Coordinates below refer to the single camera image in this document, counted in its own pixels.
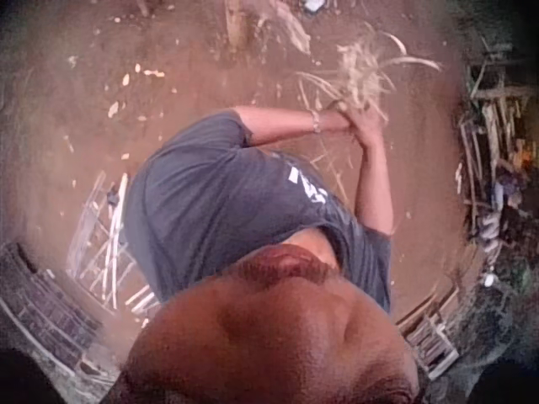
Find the gray t-shirt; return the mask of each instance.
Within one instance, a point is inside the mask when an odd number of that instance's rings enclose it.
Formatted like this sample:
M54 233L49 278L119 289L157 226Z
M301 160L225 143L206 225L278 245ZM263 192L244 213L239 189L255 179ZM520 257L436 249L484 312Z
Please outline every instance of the gray t-shirt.
M239 116L223 112L178 133L132 181L129 249L160 301L257 248L317 227L348 280L389 311L390 242L367 229L293 157L248 147Z

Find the mouth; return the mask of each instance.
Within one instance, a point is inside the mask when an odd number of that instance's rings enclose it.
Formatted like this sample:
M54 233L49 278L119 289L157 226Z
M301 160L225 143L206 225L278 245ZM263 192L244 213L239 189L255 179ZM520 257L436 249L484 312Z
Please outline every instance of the mouth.
M289 278L303 278L321 285L335 275L334 268L305 248L291 244L264 247L233 264L227 272L262 289Z

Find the bracelet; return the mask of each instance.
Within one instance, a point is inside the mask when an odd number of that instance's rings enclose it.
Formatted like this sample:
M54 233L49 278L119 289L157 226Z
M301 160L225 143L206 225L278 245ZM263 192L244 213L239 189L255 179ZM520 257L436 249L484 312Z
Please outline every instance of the bracelet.
M320 129L320 114L314 109L309 109L309 112L311 112L312 115L312 129L314 130L314 133L322 133L322 130Z

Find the dirt ground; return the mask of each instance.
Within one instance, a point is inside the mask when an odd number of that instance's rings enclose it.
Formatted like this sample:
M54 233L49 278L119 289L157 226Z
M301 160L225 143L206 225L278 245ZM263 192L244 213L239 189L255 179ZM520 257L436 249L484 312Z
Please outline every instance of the dirt ground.
M301 17L312 36L311 57L272 25L245 53L231 56L217 0L165 0L155 4L153 19L142 18L134 0L34 0L6 8L0 55L3 238L20 240L42 268L69 285L63 274L67 249L101 170L116 182L123 172L134 174L178 130L217 109L302 109L295 72L335 68L335 46L350 43L360 22L368 21L400 38L410 53L444 67L442 73L423 66L387 71L397 88L383 99L398 225L392 316L403 317L437 282L447 281L444 274L456 270L465 244L452 125L462 91L459 47L441 0L330 3L317 16ZM165 77L136 74L136 63ZM126 73L131 80L124 87ZM116 101L120 111L110 119ZM323 142L325 157L313 136L278 146L315 160L329 187L351 204L360 149L347 136L324 136ZM125 153L129 159L121 160ZM115 327L115 320L107 322ZM118 350L129 348L139 328L113 331L117 341L126 338Z

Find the forearm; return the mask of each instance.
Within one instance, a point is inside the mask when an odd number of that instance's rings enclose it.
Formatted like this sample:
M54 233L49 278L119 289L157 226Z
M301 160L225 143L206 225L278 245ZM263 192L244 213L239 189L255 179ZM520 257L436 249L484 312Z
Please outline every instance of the forearm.
M362 225L392 235L393 206L383 142L364 147L355 215Z
M261 146L274 141L290 139L313 133L314 121L308 111L236 107L233 109L243 124L253 132L250 146ZM336 111L323 111L320 115L320 130L346 130L350 123Z

